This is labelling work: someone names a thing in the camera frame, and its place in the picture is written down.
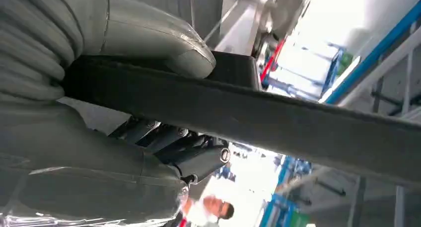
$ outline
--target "white ceiling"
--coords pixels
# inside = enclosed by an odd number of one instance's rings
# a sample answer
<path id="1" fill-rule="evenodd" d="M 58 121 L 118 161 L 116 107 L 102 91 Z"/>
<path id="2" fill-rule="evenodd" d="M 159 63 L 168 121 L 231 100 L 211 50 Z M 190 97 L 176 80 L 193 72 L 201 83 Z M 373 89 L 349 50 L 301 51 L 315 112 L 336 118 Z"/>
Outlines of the white ceiling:
<path id="1" fill-rule="evenodd" d="M 419 0 L 311 0 L 301 36 L 342 45 L 364 59 Z"/>

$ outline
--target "dark hair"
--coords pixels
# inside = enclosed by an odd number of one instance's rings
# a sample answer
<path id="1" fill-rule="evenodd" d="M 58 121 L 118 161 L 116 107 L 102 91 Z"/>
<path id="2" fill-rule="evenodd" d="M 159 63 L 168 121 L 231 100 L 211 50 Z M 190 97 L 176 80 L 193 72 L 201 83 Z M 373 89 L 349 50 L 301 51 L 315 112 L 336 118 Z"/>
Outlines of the dark hair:
<path id="1" fill-rule="evenodd" d="M 228 210 L 226 210 L 225 215 L 221 216 L 221 219 L 227 220 L 234 215 L 234 207 L 231 203 L 228 203 Z"/>

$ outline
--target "white shirt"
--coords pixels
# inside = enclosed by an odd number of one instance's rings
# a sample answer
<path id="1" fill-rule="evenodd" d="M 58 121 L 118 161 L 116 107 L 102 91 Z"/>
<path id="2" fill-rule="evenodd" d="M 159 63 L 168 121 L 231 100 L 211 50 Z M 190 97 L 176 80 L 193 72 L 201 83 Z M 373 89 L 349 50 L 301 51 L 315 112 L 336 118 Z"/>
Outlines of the white shirt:
<path id="1" fill-rule="evenodd" d="M 186 215 L 186 219 L 197 225 L 206 226 L 207 223 L 216 223 L 218 217 L 209 213 L 203 206 L 202 200 L 195 201 L 189 209 L 189 213 Z"/>

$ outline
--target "red object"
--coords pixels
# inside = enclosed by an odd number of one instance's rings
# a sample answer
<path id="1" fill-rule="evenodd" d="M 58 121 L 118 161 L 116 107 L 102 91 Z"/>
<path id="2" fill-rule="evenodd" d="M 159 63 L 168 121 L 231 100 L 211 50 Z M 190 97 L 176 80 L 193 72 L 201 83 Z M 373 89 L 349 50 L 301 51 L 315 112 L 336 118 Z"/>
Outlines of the red object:
<path id="1" fill-rule="evenodd" d="M 186 226 L 186 224 L 187 224 L 187 220 L 186 220 L 186 218 L 183 218 L 183 219 L 181 220 L 180 227 L 185 227 L 185 226 Z"/>
<path id="2" fill-rule="evenodd" d="M 278 43 L 278 46 L 276 47 L 274 54 L 271 56 L 268 63 L 266 64 L 265 68 L 263 69 L 263 72 L 260 74 L 260 82 L 263 82 L 263 80 L 265 79 L 265 77 L 268 73 L 269 68 L 272 66 L 272 63 L 274 62 L 274 60 L 276 58 L 278 58 L 278 55 L 279 55 L 284 43 L 285 43 L 284 39 L 281 42 Z"/>

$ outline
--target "plastic wrap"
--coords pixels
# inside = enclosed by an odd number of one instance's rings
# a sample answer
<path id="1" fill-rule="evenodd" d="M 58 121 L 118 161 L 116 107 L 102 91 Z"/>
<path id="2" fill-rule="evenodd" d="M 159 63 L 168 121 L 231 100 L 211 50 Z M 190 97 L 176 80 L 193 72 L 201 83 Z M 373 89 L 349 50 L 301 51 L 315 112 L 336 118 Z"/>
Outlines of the plastic wrap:
<path id="1" fill-rule="evenodd" d="M 175 178 L 50 167 L 1 168 L 0 226 L 162 226 L 188 189 Z"/>

